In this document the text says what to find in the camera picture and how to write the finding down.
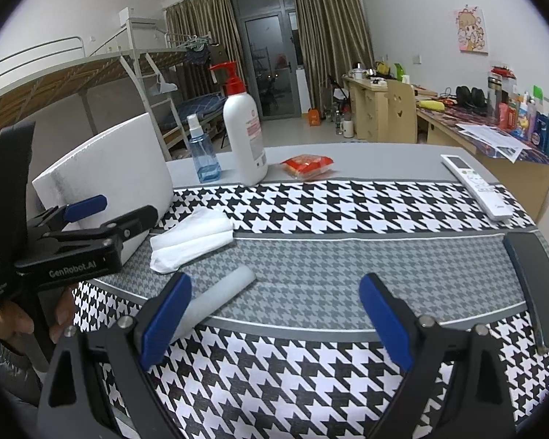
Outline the person's left hand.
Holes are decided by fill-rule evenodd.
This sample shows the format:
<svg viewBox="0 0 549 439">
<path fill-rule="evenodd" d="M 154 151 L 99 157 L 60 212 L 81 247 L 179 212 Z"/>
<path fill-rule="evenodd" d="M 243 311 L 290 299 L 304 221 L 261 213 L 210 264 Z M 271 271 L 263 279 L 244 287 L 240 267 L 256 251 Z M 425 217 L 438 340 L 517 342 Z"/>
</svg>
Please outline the person's left hand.
<svg viewBox="0 0 549 439">
<path fill-rule="evenodd" d="M 49 336 L 56 344 L 64 330 L 73 324 L 76 311 L 74 290 L 79 284 L 67 286 L 60 296 L 54 310 L 55 323 L 50 327 Z M 0 339 L 12 346 L 22 334 L 32 334 L 34 323 L 32 319 L 16 304 L 6 301 L 0 308 Z"/>
</svg>

